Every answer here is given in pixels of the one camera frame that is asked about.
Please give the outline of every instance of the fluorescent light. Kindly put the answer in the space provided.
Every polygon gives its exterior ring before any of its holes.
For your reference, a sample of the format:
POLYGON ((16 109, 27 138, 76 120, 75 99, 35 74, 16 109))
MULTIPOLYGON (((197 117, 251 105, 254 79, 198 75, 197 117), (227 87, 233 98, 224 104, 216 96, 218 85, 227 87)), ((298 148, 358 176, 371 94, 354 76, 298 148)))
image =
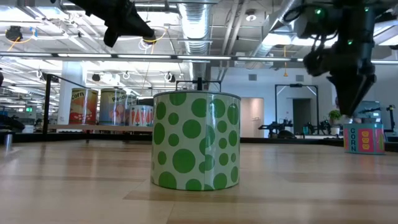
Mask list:
POLYGON ((58 54, 59 57, 112 57, 110 54, 58 54))
POLYGON ((136 90, 131 90, 135 95, 137 96, 141 96, 141 94, 139 94, 136 90))
POLYGON ((13 83, 13 84, 15 84, 15 83, 16 83, 16 82, 14 82, 14 81, 12 81, 12 80, 9 80, 8 78, 5 78, 3 81, 4 81, 4 82, 13 83))
POLYGON ((398 65, 398 60, 372 60, 375 65, 398 65))
POLYGON ((51 57, 52 54, 48 53, 24 53, 24 52, 1 52, 1 56, 10 57, 51 57))
POLYGON ((16 87, 16 86, 9 86, 8 88, 9 88, 11 91, 14 91, 14 92, 16 92, 16 93, 23 93, 23 94, 28 94, 28 93, 29 93, 27 90, 25 90, 25 89, 23 89, 23 88, 16 87))
POLYGON ((222 57, 222 56, 195 56, 195 55, 184 55, 177 56, 178 59, 187 59, 187 60, 231 60, 231 57, 222 57))
POLYGON ((170 59, 169 55, 118 55, 119 58, 142 58, 142 59, 170 59))
POLYGON ((391 39, 388 39, 388 40, 384 41, 380 45, 386 45, 386 46, 398 45, 398 35, 393 37, 393 38, 391 38, 391 39))
POLYGON ((4 106, 8 108, 25 108, 25 105, 4 105, 4 106))
POLYGON ((238 60, 243 61, 257 61, 257 62, 289 62, 290 58, 272 58, 272 57, 238 57, 238 60))

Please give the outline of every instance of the doorway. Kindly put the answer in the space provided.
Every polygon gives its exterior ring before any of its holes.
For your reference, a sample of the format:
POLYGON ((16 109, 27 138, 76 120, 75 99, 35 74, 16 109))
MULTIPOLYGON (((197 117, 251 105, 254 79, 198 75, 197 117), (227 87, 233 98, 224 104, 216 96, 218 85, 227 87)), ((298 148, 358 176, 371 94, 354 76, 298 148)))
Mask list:
POLYGON ((303 133, 303 127, 311 120, 311 99, 293 99, 293 130, 303 133))

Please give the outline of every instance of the can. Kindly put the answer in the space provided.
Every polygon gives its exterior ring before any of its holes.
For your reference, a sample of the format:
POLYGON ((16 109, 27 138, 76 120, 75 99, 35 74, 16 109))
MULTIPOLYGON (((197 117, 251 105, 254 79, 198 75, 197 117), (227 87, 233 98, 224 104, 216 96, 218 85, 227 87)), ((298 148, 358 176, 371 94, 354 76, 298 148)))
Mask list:
POLYGON ((132 95, 128 95, 127 96, 127 100, 126 100, 126 112, 124 114, 124 125, 129 126, 130 125, 130 111, 131 111, 131 106, 136 105, 137 104, 137 97, 136 96, 132 96, 132 95))
POLYGON ((70 100, 69 124, 95 124, 98 91, 73 88, 70 100))
POLYGON ((152 127, 154 125, 154 108, 146 105, 133 105, 130 107, 130 126, 152 127))
POLYGON ((103 89, 99 103, 99 124, 124 126, 127 94, 124 90, 103 89))

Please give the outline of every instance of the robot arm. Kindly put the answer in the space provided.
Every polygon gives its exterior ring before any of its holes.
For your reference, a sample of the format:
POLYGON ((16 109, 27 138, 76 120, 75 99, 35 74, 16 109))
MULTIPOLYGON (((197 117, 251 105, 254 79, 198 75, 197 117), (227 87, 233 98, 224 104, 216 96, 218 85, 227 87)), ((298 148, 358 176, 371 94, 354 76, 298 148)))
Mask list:
POLYGON ((308 74, 327 77, 336 86, 341 114, 351 116, 376 82, 371 62, 376 19, 396 1, 333 0, 303 3, 287 12, 288 22, 297 18, 299 38, 313 38, 311 52, 304 57, 308 74), (329 49, 325 42, 337 37, 329 49))
POLYGON ((86 11, 86 15, 103 19, 108 29, 104 43, 113 47, 121 35, 136 35, 155 40, 155 32, 138 15, 130 0, 69 0, 86 11))

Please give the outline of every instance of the ceiling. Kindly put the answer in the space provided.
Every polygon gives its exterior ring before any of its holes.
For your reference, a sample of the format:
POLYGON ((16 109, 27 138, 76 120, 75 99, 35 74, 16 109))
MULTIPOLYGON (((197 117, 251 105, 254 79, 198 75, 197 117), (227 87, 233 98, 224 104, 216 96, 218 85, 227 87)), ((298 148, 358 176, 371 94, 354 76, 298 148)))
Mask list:
MULTIPOLYGON (((221 0, 213 4, 211 8, 211 45, 210 54, 219 55, 227 30, 227 23, 231 15, 234 0, 221 0)), ((16 7, 14 1, 0 1, 0 52, 10 50, 12 52, 68 52, 68 53, 91 53, 91 54, 168 54, 183 55, 185 53, 184 36, 181 27, 180 15, 164 12, 139 12, 141 18, 155 29, 156 37, 161 37, 157 43, 147 50, 142 50, 141 37, 120 37, 113 48, 103 43, 103 36, 107 29, 104 21, 92 15, 86 16, 83 11, 63 12, 54 7, 39 7, 41 14, 16 7), (12 43, 5 37, 5 32, 10 26, 21 26, 24 38, 23 44, 12 43)), ((233 45, 232 53, 242 52, 249 55, 263 41, 262 31, 266 16, 279 10, 282 0, 251 0, 247 9, 255 9, 256 20, 247 21, 243 19, 238 32, 238 40, 233 45)), ((383 33, 389 33, 390 38, 398 34, 398 27, 389 26, 377 29, 383 33)), ((302 45, 286 45, 284 48, 274 47, 271 52, 275 57, 303 57, 310 51, 310 47, 302 45)), ((387 46, 378 46, 374 51, 374 58, 385 58, 391 54, 387 46)), ((0 67, 3 68, 4 84, 42 85, 32 87, 36 90, 35 95, 42 97, 45 82, 38 78, 38 70, 62 75, 62 61, 59 60, 24 60, 20 58, 2 58, 0 67)), ((178 80, 189 80, 189 63, 165 63, 165 62, 107 62, 107 61, 84 61, 87 69, 87 85, 105 86, 109 83, 94 82, 92 74, 111 73, 120 76, 120 84, 124 86, 152 86, 154 90, 143 90, 142 95, 148 96, 160 91, 169 91, 175 84, 165 80, 164 75, 169 72, 174 74, 178 80)), ((284 63, 274 63, 274 67, 284 67, 284 63)), ((59 92, 59 87, 53 88, 53 95, 59 92)))

